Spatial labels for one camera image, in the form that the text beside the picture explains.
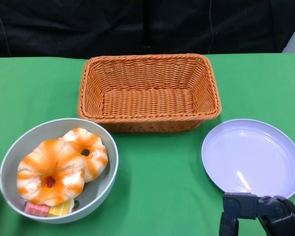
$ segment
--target donut hole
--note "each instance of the donut hole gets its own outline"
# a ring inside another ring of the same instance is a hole
[[[89,151],[87,148],[86,148],[86,149],[83,149],[83,150],[81,151],[81,155],[83,155],[83,156],[88,156],[89,153],[90,153],[90,151]]]
[[[47,187],[52,188],[56,183],[56,180],[52,176],[46,177]]]

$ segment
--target basket rim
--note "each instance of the basket rim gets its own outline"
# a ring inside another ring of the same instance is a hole
[[[160,114],[138,114],[138,115],[99,115],[91,116],[85,110],[85,98],[83,94],[88,83],[87,74],[90,65],[97,61],[121,61],[121,60],[138,60],[138,59],[195,59],[201,60],[205,64],[205,69],[209,72],[210,87],[214,95],[213,109],[209,112],[201,113],[160,113]],[[163,54],[163,55],[130,55],[130,56],[99,56],[86,61],[80,85],[80,94],[78,101],[78,115],[81,118],[91,120],[96,123],[121,123],[121,122],[156,122],[156,121],[189,121],[189,120],[207,120],[217,117],[221,113],[222,107],[219,93],[214,78],[213,69],[209,59],[200,54]]]

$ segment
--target wicker basket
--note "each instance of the wicker basket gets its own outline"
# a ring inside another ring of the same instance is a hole
[[[112,132],[191,130],[221,113],[212,66],[198,54],[89,59],[79,117]]]

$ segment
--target plate rim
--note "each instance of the plate rim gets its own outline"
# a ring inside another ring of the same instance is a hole
[[[211,133],[213,133],[213,131],[215,129],[217,129],[219,126],[222,126],[224,125],[225,123],[229,123],[229,122],[234,122],[234,121],[240,121],[240,120],[246,120],[246,121],[253,121],[253,122],[257,122],[257,123],[261,123],[261,124],[264,124],[264,125],[267,125],[275,130],[277,130],[279,133],[281,133],[283,136],[285,136],[291,143],[292,145],[294,146],[295,148],[295,143],[284,133],[282,132],[281,130],[279,130],[278,128],[274,127],[273,125],[270,125],[266,122],[263,122],[263,121],[260,121],[260,120],[256,120],[256,119],[246,119],[246,118],[239,118],[239,119],[230,119],[230,120],[227,120],[227,121],[224,121],[220,124],[218,124],[217,126],[213,127],[209,132],[208,134],[206,135],[205,139],[203,140],[202,142],[202,147],[201,147],[201,160],[202,160],[202,164],[203,164],[203,167],[207,173],[207,175],[209,176],[209,178],[212,180],[212,182],[219,188],[221,189],[223,192],[225,192],[217,183],[216,181],[212,178],[212,175],[207,171],[208,168],[207,168],[207,165],[204,163],[204,159],[203,159],[203,152],[204,152],[204,146],[205,144],[207,143],[207,140],[208,140],[208,137],[210,136]],[[295,190],[288,196],[286,196],[285,198],[289,199],[290,197],[292,197],[293,195],[295,194]]]

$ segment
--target gray bowl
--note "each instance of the gray bowl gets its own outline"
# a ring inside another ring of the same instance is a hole
[[[38,217],[24,213],[24,201],[16,188],[17,169],[20,161],[42,141],[60,138],[76,127],[87,129],[102,139],[109,159],[104,172],[97,179],[89,182],[76,198],[80,201],[80,207],[77,211],[58,217]],[[0,189],[6,202],[21,215],[44,223],[67,223],[81,219],[99,207],[114,184],[117,168],[118,150],[115,141],[103,127],[84,119],[56,119],[29,130],[10,147],[1,164]]]

